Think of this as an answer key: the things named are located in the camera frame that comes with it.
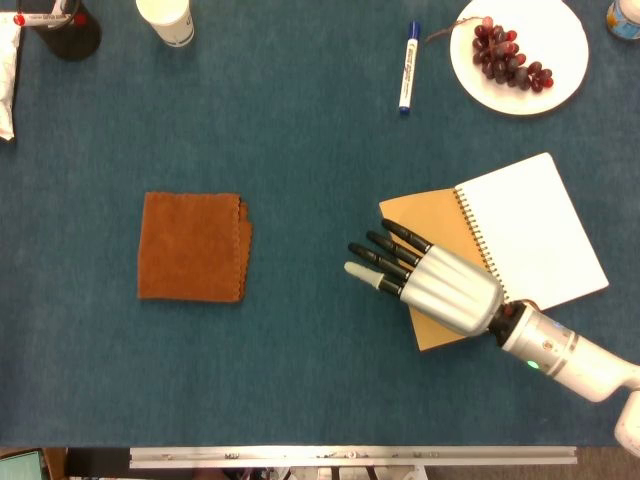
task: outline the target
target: grapes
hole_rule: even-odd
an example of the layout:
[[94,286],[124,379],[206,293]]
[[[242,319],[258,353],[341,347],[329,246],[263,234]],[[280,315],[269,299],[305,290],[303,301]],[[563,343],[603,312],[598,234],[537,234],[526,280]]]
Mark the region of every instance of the grapes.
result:
[[524,77],[524,81],[519,84],[520,90],[527,91],[531,88],[531,80],[529,80],[529,76]]
[[507,71],[507,64],[504,63],[503,60],[496,60],[495,62],[493,62],[493,73],[495,73],[496,76],[504,75],[506,71]]
[[551,70],[549,70],[548,68],[545,68],[537,76],[540,79],[540,81],[544,83],[547,81],[547,78],[551,78],[551,75],[553,75],[551,73]]
[[518,62],[518,59],[514,57],[509,60],[509,63],[507,63],[507,70],[509,70],[510,72],[515,72],[519,66],[520,66],[520,62]]
[[480,50],[479,52],[476,52],[475,55],[473,56],[473,63],[475,65],[480,65],[485,58],[487,58],[489,56],[489,49],[485,48],[484,50]]
[[533,62],[529,65],[529,75],[536,75],[540,70],[542,70],[542,64],[540,62]]
[[512,55],[515,53],[515,49],[516,49],[516,44],[513,42],[502,42],[501,45],[504,48],[504,52],[507,55]]
[[518,83],[518,85],[522,85],[525,79],[529,78],[529,75],[527,75],[527,69],[518,68],[518,70],[516,70],[516,74],[514,78],[516,79],[516,82]]
[[482,24],[474,28],[475,37],[473,63],[480,66],[487,79],[495,79],[499,85],[520,87],[526,91],[532,89],[540,93],[544,88],[553,86],[553,73],[542,68],[540,62],[524,66],[527,56],[520,52],[520,46],[514,42],[518,37],[515,30],[505,32],[501,25],[494,25],[491,17],[484,17]]
[[487,29],[484,28],[482,25],[478,25],[476,28],[474,28],[473,33],[475,33],[476,37],[478,38],[486,38],[489,35],[489,32],[487,32]]
[[531,80],[531,90],[536,93],[540,93],[542,91],[542,84],[536,77],[533,77],[533,79]]
[[486,77],[491,80],[495,75],[493,74],[493,64],[491,62],[482,64],[482,73],[486,75]]

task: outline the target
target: grape stem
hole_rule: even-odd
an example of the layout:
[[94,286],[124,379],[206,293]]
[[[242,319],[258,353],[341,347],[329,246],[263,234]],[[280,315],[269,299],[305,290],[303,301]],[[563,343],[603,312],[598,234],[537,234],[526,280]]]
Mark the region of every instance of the grape stem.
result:
[[482,17],[469,17],[469,18],[463,18],[462,20],[457,20],[450,27],[437,30],[432,34],[428,35],[427,38],[424,39],[424,43],[429,43],[431,40],[433,40],[436,37],[440,37],[442,35],[446,35],[447,33],[451,33],[453,29],[456,28],[458,25],[462,25],[463,23],[468,22],[469,20],[474,20],[474,19],[482,20]]

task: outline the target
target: white bag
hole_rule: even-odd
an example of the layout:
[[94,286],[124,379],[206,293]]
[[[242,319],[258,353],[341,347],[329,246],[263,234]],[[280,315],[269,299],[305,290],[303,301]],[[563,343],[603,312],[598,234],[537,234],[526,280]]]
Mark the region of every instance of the white bag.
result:
[[13,135],[13,86],[16,79],[20,27],[13,22],[15,12],[0,12],[0,137]]

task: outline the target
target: white plate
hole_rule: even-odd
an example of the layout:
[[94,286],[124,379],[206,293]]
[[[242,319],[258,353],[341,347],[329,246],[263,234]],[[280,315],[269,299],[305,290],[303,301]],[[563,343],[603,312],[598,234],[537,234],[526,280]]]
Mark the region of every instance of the white plate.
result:
[[487,80],[472,61],[473,29],[481,20],[470,20],[451,33],[451,63],[473,98],[499,112],[532,115],[557,107],[578,89],[587,71],[589,45],[580,20],[562,0],[473,0],[458,20],[487,15],[494,25],[518,33],[515,42],[527,56],[525,65],[537,60],[550,68],[554,85],[534,93]]

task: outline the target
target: white cup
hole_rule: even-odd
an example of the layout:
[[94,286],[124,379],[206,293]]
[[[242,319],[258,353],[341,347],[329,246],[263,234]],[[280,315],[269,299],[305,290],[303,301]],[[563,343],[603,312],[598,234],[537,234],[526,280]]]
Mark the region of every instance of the white cup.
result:
[[184,47],[193,38],[189,0],[136,0],[140,15],[170,47]]

